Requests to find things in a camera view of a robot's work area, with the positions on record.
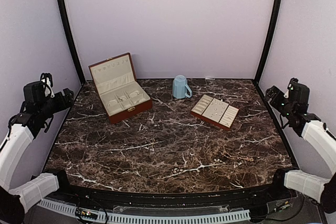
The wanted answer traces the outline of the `red jewelry display tray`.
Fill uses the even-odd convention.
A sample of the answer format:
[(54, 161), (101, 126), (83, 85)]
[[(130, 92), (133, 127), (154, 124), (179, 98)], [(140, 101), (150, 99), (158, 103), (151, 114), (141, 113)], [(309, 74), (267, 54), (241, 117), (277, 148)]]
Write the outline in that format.
[(224, 130), (230, 130), (239, 109), (208, 95), (203, 95), (191, 114)]

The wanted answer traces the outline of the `light blue faceted mug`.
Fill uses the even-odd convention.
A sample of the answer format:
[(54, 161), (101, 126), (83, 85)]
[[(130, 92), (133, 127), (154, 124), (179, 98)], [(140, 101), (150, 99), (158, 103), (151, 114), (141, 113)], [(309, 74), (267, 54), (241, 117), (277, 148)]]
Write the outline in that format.
[(183, 75), (178, 75), (173, 80), (173, 97), (176, 99), (184, 99), (192, 97), (192, 90), (187, 84), (187, 78)]

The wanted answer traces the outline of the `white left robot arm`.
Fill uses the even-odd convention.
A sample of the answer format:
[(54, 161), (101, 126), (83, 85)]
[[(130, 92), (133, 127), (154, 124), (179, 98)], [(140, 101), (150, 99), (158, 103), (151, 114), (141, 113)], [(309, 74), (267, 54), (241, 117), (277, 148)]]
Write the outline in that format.
[(14, 171), (27, 147), (40, 130), (48, 132), (55, 113), (74, 104), (74, 92), (68, 88), (54, 93), (50, 73), (24, 86), (24, 102), (18, 114), (8, 121), (8, 133), (1, 143), (1, 221), (23, 223), (29, 209), (51, 193), (63, 201), (74, 197), (64, 170), (48, 169), (23, 185), (10, 188)]

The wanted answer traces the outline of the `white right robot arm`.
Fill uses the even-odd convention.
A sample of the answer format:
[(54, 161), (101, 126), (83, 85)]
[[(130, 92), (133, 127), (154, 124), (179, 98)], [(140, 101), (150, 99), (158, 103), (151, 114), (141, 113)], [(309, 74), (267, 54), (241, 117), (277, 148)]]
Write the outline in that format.
[(327, 165), (330, 178), (309, 174), (299, 168), (280, 168), (274, 174), (268, 195), (280, 199), (288, 189), (313, 199), (327, 214), (335, 213), (335, 135), (316, 114), (308, 111), (310, 89), (297, 78), (291, 78), (287, 91), (272, 86), (265, 100), (279, 112), (282, 129), (289, 127), (308, 143)]

